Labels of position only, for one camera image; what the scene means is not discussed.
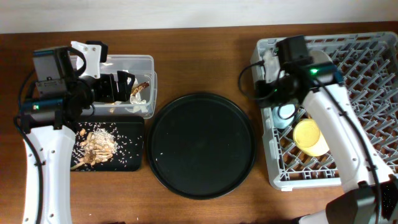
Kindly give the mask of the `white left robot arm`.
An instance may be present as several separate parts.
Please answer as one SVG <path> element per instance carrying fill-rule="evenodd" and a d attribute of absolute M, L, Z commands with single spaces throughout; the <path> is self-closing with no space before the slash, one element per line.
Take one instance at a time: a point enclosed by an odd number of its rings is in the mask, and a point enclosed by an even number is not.
<path fill-rule="evenodd" d="M 71 223 L 74 122 L 96 102 L 129 100 L 135 79 L 124 71 L 101 73 L 107 56 L 108 46 L 94 40 L 34 51 L 37 78 L 24 80 L 14 117 L 27 155 L 23 223 Z"/>

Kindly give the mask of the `yellow bowl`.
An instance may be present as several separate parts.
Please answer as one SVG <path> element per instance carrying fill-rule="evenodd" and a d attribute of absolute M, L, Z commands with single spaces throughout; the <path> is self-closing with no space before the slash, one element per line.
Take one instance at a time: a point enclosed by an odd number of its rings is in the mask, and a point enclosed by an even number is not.
<path fill-rule="evenodd" d="M 295 145 L 306 155 L 317 157 L 326 154 L 329 147 L 314 119 L 303 119 L 293 131 Z"/>

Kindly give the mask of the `blue plastic cup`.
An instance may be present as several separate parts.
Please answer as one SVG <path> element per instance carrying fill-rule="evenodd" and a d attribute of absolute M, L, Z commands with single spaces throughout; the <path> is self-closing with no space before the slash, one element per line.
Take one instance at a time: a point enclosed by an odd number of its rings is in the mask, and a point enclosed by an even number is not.
<path fill-rule="evenodd" d="M 274 107 L 272 109 L 274 127 L 277 129 L 285 129 L 294 120 L 295 113 L 296 107 L 293 104 Z"/>

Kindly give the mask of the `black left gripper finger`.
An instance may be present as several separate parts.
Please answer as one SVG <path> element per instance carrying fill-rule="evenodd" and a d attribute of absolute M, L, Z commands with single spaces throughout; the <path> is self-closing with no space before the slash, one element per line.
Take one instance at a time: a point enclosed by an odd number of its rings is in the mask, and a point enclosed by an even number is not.
<path fill-rule="evenodd" d="M 132 84 L 128 82 L 117 82 L 117 101 L 128 101 L 130 98 Z"/>
<path fill-rule="evenodd" d="M 132 90 L 135 76 L 129 72 L 117 71 L 118 76 L 118 92 L 119 93 L 130 93 Z"/>

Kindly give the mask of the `grey round plate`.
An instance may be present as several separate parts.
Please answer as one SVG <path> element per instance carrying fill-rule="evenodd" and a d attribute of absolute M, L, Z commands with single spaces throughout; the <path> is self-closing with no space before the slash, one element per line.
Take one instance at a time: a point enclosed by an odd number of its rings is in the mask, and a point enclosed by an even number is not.
<path fill-rule="evenodd" d="M 314 63 L 332 62 L 331 57 L 322 50 L 311 50 L 309 55 L 313 58 Z"/>

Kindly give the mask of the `white tissue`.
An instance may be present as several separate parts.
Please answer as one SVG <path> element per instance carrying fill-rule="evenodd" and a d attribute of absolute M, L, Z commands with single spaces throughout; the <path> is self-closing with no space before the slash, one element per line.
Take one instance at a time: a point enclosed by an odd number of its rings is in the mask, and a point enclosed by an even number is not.
<path fill-rule="evenodd" d="M 143 82 L 149 82 L 151 85 L 151 77 L 148 74 L 135 78 L 133 86 Z M 128 101 L 116 101 L 114 103 L 105 103 L 103 109 L 110 114 L 135 114 L 142 117 L 149 116 L 152 112 L 151 88 L 150 86 L 131 96 Z"/>

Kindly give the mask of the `gold snack wrapper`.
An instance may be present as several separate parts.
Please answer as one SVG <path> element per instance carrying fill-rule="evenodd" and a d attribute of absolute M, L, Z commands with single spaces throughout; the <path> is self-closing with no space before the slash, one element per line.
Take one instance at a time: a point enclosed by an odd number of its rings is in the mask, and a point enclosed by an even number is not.
<path fill-rule="evenodd" d="M 145 89 L 149 86 L 150 86 L 149 82 L 143 82 L 143 83 L 140 83 L 140 84 L 132 87 L 131 96 L 135 96 L 137 93 L 141 92 L 143 89 Z"/>

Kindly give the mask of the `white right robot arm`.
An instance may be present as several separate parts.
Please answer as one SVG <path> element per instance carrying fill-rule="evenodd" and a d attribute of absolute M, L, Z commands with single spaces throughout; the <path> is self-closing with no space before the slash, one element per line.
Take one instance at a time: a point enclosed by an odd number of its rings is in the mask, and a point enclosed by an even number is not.
<path fill-rule="evenodd" d="M 397 36 L 262 39 L 250 68 L 271 185 L 341 185 L 296 223 L 397 220 Z"/>

